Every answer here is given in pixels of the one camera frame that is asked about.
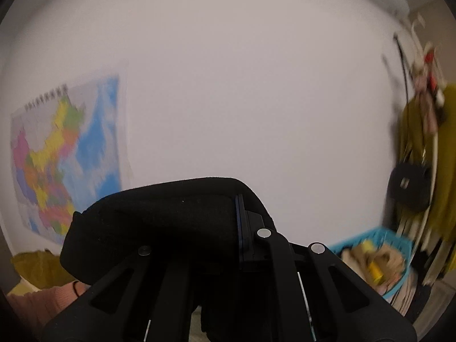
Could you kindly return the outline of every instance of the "black bag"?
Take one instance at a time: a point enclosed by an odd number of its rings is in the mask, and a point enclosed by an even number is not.
[[[409,90],[407,88],[407,78],[404,67],[404,53],[400,46],[397,36],[394,37],[398,44],[399,55],[402,62],[402,71],[405,80],[405,95],[407,104],[409,103]],[[407,110],[407,135],[409,132],[409,112]],[[432,180],[432,169],[425,163],[424,155],[421,164],[412,164],[409,162],[412,148],[407,153],[406,146],[405,156],[401,162],[393,169],[388,183],[388,195],[397,203],[405,205],[415,212],[425,211],[430,204],[430,188]]]

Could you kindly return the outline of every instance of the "silver rivet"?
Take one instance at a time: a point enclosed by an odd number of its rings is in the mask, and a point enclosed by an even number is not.
[[[142,246],[138,250],[138,255],[140,256],[148,256],[152,252],[152,248],[149,246]]]
[[[268,238],[271,236],[271,231],[263,227],[262,229],[257,231],[257,235],[261,238]]]
[[[311,245],[311,250],[319,255],[325,251],[325,246],[321,243],[313,243]]]

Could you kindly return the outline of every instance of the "olive green fabric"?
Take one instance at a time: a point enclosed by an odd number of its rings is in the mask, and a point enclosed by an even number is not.
[[[50,251],[19,253],[11,259],[17,273],[39,289],[62,286],[73,280]]]
[[[444,90],[444,95],[444,111],[447,119],[439,127],[437,177],[426,227],[435,230],[445,241],[453,241],[456,239],[456,85],[449,85]],[[414,98],[402,113],[399,158],[403,158],[406,148],[409,150],[411,147],[410,162],[421,163],[423,146],[425,146],[425,159],[429,165],[432,164],[433,137],[423,138],[422,130],[420,108]],[[411,218],[421,220],[423,214],[423,212],[416,214],[405,207],[398,207],[400,220]]]

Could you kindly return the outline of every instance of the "colorful map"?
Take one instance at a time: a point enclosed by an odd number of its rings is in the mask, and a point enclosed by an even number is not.
[[[38,97],[13,116],[19,211],[34,232],[63,243],[75,211],[121,190],[116,76]]]

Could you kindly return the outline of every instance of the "blue basket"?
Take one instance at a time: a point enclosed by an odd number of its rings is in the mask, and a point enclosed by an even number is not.
[[[347,247],[355,247],[360,244],[363,240],[370,239],[372,242],[379,248],[383,243],[387,243],[390,246],[396,248],[400,253],[402,253],[405,259],[405,271],[402,275],[402,278],[397,282],[397,284],[389,292],[385,293],[383,298],[387,299],[393,296],[405,282],[409,276],[409,261],[412,253],[412,242],[406,237],[397,237],[396,233],[388,230],[384,227],[377,227],[373,230],[365,232],[364,234],[358,235],[351,239],[348,239],[344,242],[330,246],[329,249],[336,255],[340,255],[342,250]]]

